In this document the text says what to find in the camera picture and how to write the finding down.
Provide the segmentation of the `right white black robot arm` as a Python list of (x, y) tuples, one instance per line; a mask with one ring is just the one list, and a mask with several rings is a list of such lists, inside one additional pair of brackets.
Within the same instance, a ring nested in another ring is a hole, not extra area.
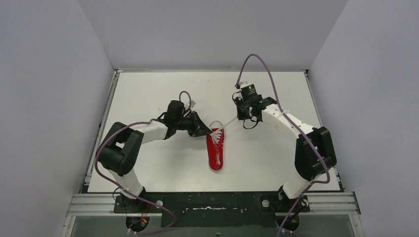
[(238, 96), (232, 99), (238, 120), (266, 123), (295, 145), (295, 172), (270, 201), (274, 211), (294, 211), (302, 205), (300, 199), (313, 184), (327, 184), (331, 180), (330, 169), (337, 160), (330, 131), (297, 119), (275, 99), (258, 94), (253, 84), (239, 82), (235, 87)]

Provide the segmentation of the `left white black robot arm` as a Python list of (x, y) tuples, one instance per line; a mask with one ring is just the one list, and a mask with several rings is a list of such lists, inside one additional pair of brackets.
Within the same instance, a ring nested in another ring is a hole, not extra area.
[(146, 189), (134, 171), (139, 150), (143, 144), (167, 140), (177, 131), (187, 131), (190, 137), (212, 133), (197, 112), (185, 108), (183, 102), (172, 100), (167, 111), (147, 122), (111, 126), (96, 152), (94, 168), (99, 176), (116, 185), (126, 203), (135, 211), (146, 205), (161, 208), (161, 205), (146, 200)]

